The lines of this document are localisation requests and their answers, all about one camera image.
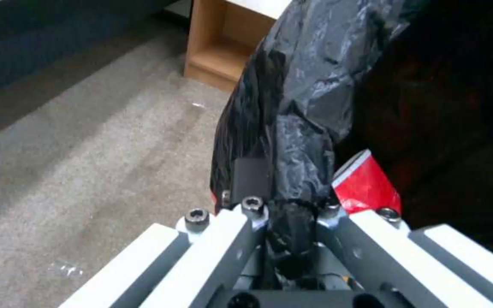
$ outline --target wooden cabinet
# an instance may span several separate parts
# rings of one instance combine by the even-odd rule
[[[232,91],[249,56],[289,2],[195,0],[185,76]]]

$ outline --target dark fabric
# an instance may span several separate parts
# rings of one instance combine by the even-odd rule
[[[176,0],[0,0],[0,86]]]

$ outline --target bolt head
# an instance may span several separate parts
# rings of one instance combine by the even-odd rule
[[[231,201],[231,192],[229,190],[222,191],[222,207],[229,208],[229,203]]]
[[[201,232],[209,225],[211,216],[205,209],[192,209],[184,215],[186,228],[191,232]]]
[[[380,215],[381,218],[392,224],[401,221],[401,215],[399,215],[399,212],[391,208],[379,208],[376,211],[376,214]]]
[[[255,195],[245,197],[241,202],[241,210],[251,219],[259,218],[264,214],[264,201]]]

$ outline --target plastic wrapper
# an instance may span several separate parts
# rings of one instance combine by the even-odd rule
[[[449,223],[493,250],[493,2],[291,2],[217,126],[217,210],[235,159],[265,157],[270,257],[309,276],[333,174],[365,148],[411,226]]]
[[[287,278],[309,264],[317,208],[332,197],[334,146],[353,124],[356,84],[398,29],[400,0],[294,0],[248,61],[215,138],[211,190],[220,206],[233,161],[270,165],[268,240]]]

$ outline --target screw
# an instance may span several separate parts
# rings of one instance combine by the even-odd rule
[[[207,228],[211,220],[205,209],[192,209],[185,216],[186,228],[191,232],[201,232]]]
[[[264,213],[264,201],[260,197],[251,195],[243,199],[241,210],[250,219],[260,218]]]
[[[338,214],[340,211],[340,205],[339,204],[329,204],[325,206],[321,212],[321,215],[324,218],[332,218]]]
[[[222,191],[222,208],[229,208],[229,203],[231,202],[231,192],[229,190]]]
[[[391,208],[379,208],[376,214],[380,215],[381,218],[389,222],[390,224],[397,224],[401,222],[401,216],[399,212]]]

